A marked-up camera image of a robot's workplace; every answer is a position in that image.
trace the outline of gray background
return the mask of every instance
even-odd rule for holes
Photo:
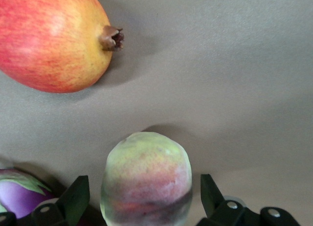
[[[100,0],[125,49],[92,87],[27,88],[0,73],[0,155],[50,184],[89,175],[137,131],[180,143],[194,175],[187,225],[204,216],[200,174],[259,212],[313,221],[313,0]]]

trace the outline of metal screw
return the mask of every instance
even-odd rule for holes
[[[276,218],[280,217],[279,212],[277,210],[275,210],[275,209],[269,209],[268,212],[273,217],[276,217]]]
[[[0,216],[0,222],[5,221],[5,219],[6,219],[5,215]]]
[[[232,208],[232,209],[237,209],[238,208],[237,204],[234,203],[234,202],[227,202],[227,206],[229,208]]]
[[[49,211],[49,210],[50,210],[50,207],[49,207],[49,206],[45,206],[45,207],[43,207],[43,208],[40,209],[40,212],[41,212],[41,213],[45,213],[45,212],[47,212],[47,211]]]

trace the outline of screw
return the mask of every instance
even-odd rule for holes
[[[279,212],[277,210],[275,210],[275,209],[269,209],[268,212],[273,217],[276,217],[276,218],[280,217]]]
[[[227,206],[229,208],[232,208],[232,209],[237,209],[238,208],[237,204],[234,203],[234,202],[227,202]]]
[[[6,220],[6,216],[5,215],[0,216],[0,222],[5,221],[5,220]]]
[[[49,210],[50,210],[50,207],[49,207],[49,206],[45,206],[45,207],[43,207],[43,208],[40,209],[40,212],[41,212],[41,213],[45,213],[45,212],[47,212],[47,211],[49,211]]]

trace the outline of pomegranate skin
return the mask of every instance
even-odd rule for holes
[[[76,92],[106,71],[110,25],[98,0],[0,0],[0,69],[37,90]]]

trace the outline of brown pomegranate stem end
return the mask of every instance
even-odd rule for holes
[[[104,51],[120,51],[123,49],[122,41],[124,34],[121,33],[123,28],[106,25],[102,34],[99,36],[99,42]]]

